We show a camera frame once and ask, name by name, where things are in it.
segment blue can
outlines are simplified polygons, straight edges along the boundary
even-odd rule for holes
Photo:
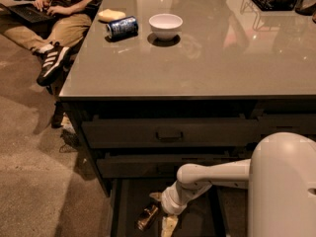
[[[110,39],[122,39],[129,36],[136,36],[138,33],[138,23],[135,17],[130,16],[108,22],[107,29]]]

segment sponge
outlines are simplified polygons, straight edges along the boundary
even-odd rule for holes
[[[126,14],[124,12],[120,11],[113,11],[110,9],[104,10],[102,12],[98,13],[99,20],[104,22],[110,22],[113,20],[119,20],[126,17]]]

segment gray countertop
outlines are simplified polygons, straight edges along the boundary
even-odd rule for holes
[[[251,0],[104,0],[108,8],[135,16],[138,36],[110,42],[97,16],[64,101],[316,97],[311,17],[262,12]],[[183,19],[178,41],[153,37],[158,13]]]

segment black chair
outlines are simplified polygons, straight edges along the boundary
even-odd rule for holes
[[[14,0],[14,1],[35,1],[35,0]],[[92,20],[95,18],[101,3],[102,3],[102,0],[93,0],[86,6],[85,13],[88,14]],[[33,26],[27,26],[27,27],[31,28],[33,31],[35,31],[38,35],[42,36],[43,38],[46,38],[51,30],[51,26],[48,24],[33,25]],[[51,127],[53,128],[62,127],[61,122],[63,119],[64,111],[63,111],[61,103],[58,100],[58,96],[67,78],[67,75],[71,69],[71,66],[75,60],[76,54],[78,53],[81,47],[82,42],[83,41],[81,40],[75,46],[71,47],[70,52],[69,52],[70,58],[65,62],[62,73],[53,83],[51,83],[49,86],[46,87],[48,93],[54,96],[56,100],[55,111],[54,111],[53,117],[51,118]],[[39,55],[38,58],[39,58],[40,64],[42,65],[43,63],[42,57]]]

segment can lid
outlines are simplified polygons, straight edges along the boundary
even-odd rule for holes
[[[109,24],[107,24],[107,32],[108,32],[109,38],[111,39],[112,38],[112,29],[109,26]]]

